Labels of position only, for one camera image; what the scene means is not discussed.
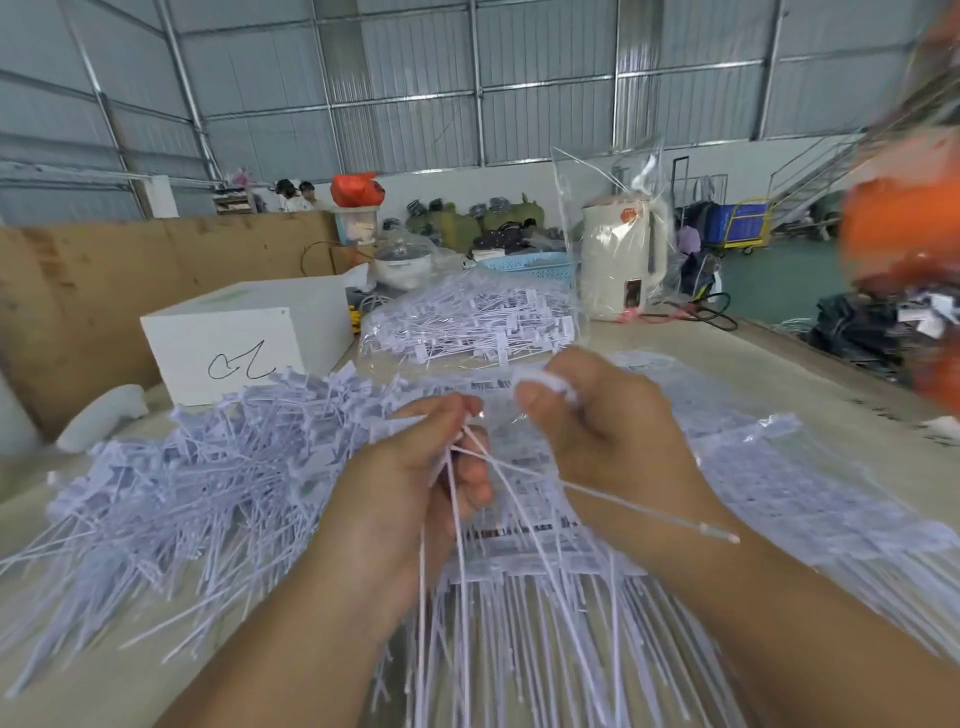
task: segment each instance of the forearm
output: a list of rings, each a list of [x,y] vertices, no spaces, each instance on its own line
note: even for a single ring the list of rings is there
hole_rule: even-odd
[[[762,712],[796,726],[955,720],[955,665],[729,518],[739,546],[682,533],[678,557],[654,571],[719,642]]]
[[[158,728],[353,726],[389,629],[312,545]]]

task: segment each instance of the blue plastic basket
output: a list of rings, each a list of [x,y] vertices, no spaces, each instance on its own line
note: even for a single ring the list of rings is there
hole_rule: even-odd
[[[491,257],[477,263],[503,273],[522,273],[539,279],[564,281],[573,288],[573,263],[566,253],[527,253]]]
[[[704,242],[709,245],[719,245],[757,240],[763,231],[763,217],[766,212],[766,203],[718,206],[707,218],[707,235]]]

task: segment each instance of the clear plastic bag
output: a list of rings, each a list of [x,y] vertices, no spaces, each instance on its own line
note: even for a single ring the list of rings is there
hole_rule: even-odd
[[[554,148],[567,251],[580,262],[579,294],[591,319],[622,320],[664,296],[676,251],[662,145],[581,159]]]
[[[375,371],[439,361],[475,368],[558,351],[586,340],[586,317],[565,282],[474,268],[439,276],[363,319],[360,354]]]
[[[373,274],[378,282],[395,290],[412,291],[433,276],[436,251],[428,237],[403,229],[389,231],[373,254]]]

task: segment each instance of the metal staircase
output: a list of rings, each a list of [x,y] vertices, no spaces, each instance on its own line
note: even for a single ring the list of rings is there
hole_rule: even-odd
[[[907,137],[916,127],[937,120],[939,112],[960,96],[960,68],[934,76],[908,96],[890,117],[853,142],[830,143],[824,136],[787,161],[770,176],[770,211],[764,226],[769,234],[783,223],[800,218],[831,187],[873,157],[886,144]]]

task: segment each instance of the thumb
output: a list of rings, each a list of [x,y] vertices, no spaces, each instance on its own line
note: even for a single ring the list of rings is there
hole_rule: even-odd
[[[554,454],[582,445],[589,436],[564,397],[544,384],[520,382],[516,388],[516,403],[546,436]]]
[[[466,418],[461,395],[444,397],[429,415],[390,438],[399,463],[409,468],[433,467],[457,439]]]

